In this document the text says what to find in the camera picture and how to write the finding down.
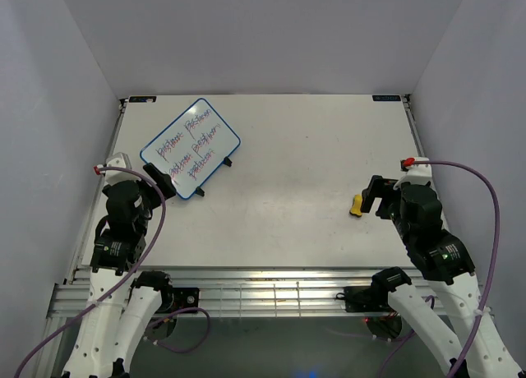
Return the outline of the yellow whiteboard eraser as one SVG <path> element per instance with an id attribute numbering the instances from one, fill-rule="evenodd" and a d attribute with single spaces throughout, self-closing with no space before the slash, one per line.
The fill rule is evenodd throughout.
<path id="1" fill-rule="evenodd" d="M 349 214 L 353 217 L 362 217 L 362 195 L 357 194 L 353 197 L 353 203 L 349 209 Z"/>

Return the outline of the blue framed whiteboard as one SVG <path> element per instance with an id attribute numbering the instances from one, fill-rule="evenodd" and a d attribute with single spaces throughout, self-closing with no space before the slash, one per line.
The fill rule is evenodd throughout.
<path id="1" fill-rule="evenodd" d="M 188 200 L 240 145 L 239 135 L 199 98 L 146 144 L 140 157 L 168 174 L 178 196 Z"/>

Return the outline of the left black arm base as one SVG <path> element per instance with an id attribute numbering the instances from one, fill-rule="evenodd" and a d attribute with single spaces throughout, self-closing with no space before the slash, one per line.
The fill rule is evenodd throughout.
<path id="1" fill-rule="evenodd" d="M 198 307 L 200 300 L 199 288 L 178 288 L 168 286 L 161 288 L 161 306 L 156 314 L 168 314 L 188 307 Z"/>

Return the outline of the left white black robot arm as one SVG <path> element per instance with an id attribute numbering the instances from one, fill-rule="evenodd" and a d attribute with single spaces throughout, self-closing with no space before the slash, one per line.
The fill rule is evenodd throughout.
<path id="1" fill-rule="evenodd" d="M 64 377 L 128 377 L 152 315 L 173 305 L 166 274 L 137 271 L 153 247 L 145 240 L 153 211 L 164 210 L 177 191 L 154 164 L 143 169 L 146 178 L 117 159 L 98 169 L 106 181 L 106 215 L 95 228 L 87 313 Z"/>

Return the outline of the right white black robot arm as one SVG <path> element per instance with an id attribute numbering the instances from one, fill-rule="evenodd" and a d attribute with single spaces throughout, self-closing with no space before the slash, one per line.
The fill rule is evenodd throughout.
<path id="1" fill-rule="evenodd" d="M 444 308 L 444 322 L 399 267 L 373 275 L 366 295 L 381 310 L 393 309 L 409 323 L 448 377 L 523 377 L 489 311 L 481 307 L 475 266 L 466 246 L 444 228 L 442 206 L 430 180 L 421 184 L 374 175 L 361 194 L 367 213 L 395 226 L 408 257 Z"/>

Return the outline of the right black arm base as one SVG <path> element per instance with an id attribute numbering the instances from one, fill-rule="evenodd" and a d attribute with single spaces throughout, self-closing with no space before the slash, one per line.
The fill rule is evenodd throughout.
<path id="1" fill-rule="evenodd" d="M 392 312 L 393 310 L 380 300 L 370 287 L 347 286 L 336 293 L 336 301 L 344 303 L 346 312 Z"/>

